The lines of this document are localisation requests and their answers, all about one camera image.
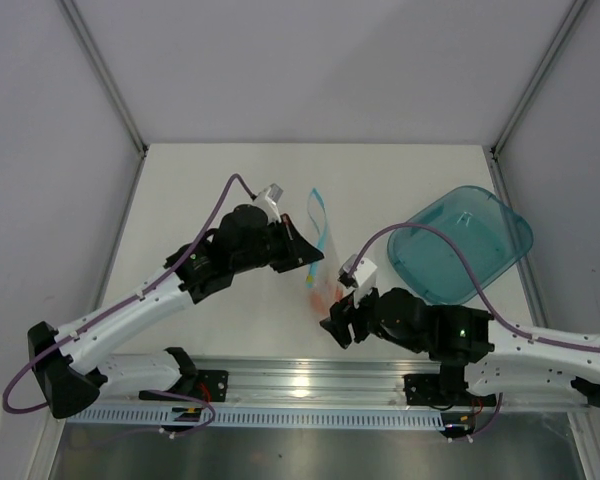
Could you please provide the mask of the orange toy pumpkin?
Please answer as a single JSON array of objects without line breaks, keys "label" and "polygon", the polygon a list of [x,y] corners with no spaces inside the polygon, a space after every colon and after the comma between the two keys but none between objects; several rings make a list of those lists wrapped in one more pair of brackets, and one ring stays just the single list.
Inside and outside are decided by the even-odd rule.
[{"label": "orange toy pumpkin", "polygon": [[343,298],[343,290],[336,287],[333,291],[324,291],[319,289],[309,290],[309,304],[316,313],[329,312],[330,307]]}]

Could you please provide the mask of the clear zip top bag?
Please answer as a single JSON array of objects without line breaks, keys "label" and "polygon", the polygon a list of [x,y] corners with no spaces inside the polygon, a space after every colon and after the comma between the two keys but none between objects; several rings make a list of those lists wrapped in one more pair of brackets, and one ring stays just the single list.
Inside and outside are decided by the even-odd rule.
[{"label": "clear zip top bag", "polygon": [[[342,265],[329,225],[325,202],[316,188],[313,188],[307,199],[307,215],[309,219],[309,242],[324,253],[322,261],[310,264],[305,280],[307,297],[309,301],[309,290],[319,289],[324,291],[333,291],[336,287],[343,290],[343,286],[338,282],[339,269]],[[326,318],[329,312],[322,314],[314,312],[310,307],[313,318],[321,321]]]}]

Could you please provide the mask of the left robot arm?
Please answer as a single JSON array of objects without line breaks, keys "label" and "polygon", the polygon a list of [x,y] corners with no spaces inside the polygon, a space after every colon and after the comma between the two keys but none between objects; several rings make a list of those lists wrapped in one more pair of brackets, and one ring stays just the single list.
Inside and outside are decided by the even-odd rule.
[{"label": "left robot arm", "polygon": [[198,371],[180,347],[154,354],[113,355],[144,329],[231,286],[234,277],[269,267],[282,274],[323,260],[286,214],[277,220],[254,205],[240,205],[183,245],[114,313],[100,309],[54,328],[27,333],[29,357],[46,404],[56,419],[87,409],[100,397],[136,393],[143,399],[189,398]]}]

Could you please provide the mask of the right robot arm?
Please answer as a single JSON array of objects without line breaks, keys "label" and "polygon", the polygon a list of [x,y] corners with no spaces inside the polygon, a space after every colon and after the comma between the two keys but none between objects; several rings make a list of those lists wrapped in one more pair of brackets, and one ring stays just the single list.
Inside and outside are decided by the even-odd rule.
[{"label": "right robot arm", "polygon": [[401,288],[347,295],[320,325],[343,349],[373,335],[438,364],[405,375],[410,406],[493,406],[499,394],[546,393],[600,408],[600,335],[509,330],[486,311],[430,306]]}]

